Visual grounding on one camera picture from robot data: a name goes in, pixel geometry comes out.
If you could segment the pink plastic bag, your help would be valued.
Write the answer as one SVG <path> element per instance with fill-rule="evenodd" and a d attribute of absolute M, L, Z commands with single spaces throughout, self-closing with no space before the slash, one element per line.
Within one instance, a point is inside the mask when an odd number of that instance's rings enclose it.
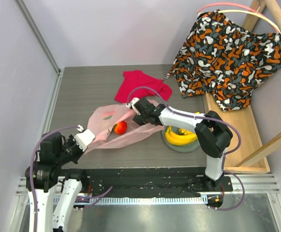
<path fill-rule="evenodd" d="M 88 120 L 87 128 L 94 133 L 95 140 L 86 152 L 122 148 L 140 142 L 164 128 L 152 124 L 140 126 L 133 121 L 135 115 L 125 104 L 97 108 Z"/>

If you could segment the small yellow banana bunch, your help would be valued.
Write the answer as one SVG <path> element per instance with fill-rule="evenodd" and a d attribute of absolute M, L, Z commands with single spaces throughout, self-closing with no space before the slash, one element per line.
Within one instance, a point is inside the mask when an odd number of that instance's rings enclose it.
<path fill-rule="evenodd" d="M 195 128 L 197 126 L 197 124 L 201 121 L 200 119 L 197 119 L 197 118 L 194 118 L 194 117 L 186 117 L 188 119 L 190 119 L 192 122 L 192 127 L 193 127 L 193 130 L 187 130 L 185 128 L 179 128 L 178 129 L 178 132 L 179 132 L 179 135 L 193 135 L 193 136 L 196 136 L 196 133 L 195 133 Z"/>

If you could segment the large yellow banana bunch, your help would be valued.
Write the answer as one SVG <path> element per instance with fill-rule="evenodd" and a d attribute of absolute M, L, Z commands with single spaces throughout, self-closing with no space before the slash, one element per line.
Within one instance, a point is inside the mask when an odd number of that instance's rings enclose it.
<path fill-rule="evenodd" d="M 166 132 L 164 133 L 165 139 L 171 145 L 183 146 L 193 143 L 197 140 L 197 136 L 193 135 L 179 135 L 172 131 L 171 126 L 167 127 Z"/>

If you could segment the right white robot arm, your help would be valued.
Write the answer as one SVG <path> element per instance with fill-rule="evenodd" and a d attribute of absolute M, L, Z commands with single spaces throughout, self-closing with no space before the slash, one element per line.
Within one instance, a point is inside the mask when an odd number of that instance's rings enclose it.
<path fill-rule="evenodd" d="M 127 107 L 134 110 L 133 120 L 144 125 L 175 126 L 196 134 L 203 152 L 207 155 L 203 185 L 207 190 L 217 190 L 224 176 L 224 155 L 228 150 L 233 134 L 214 111 L 195 114 L 178 111 L 165 104 L 155 106 L 146 98 L 133 98 Z"/>

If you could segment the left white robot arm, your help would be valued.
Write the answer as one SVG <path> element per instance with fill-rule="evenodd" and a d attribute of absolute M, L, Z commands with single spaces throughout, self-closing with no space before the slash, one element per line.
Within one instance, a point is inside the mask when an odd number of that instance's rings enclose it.
<path fill-rule="evenodd" d="M 68 138 L 59 131 L 45 134 L 34 148 L 30 166 L 25 171 L 30 203 L 29 231 L 65 232 L 76 197 L 88 189 L 89 179 L 83 169 L 67 170 L 61 196 L 54 205 L 54 196 L 62 166 L 77 163 L 95 139 L 91 130 L 84 130 Z"/>

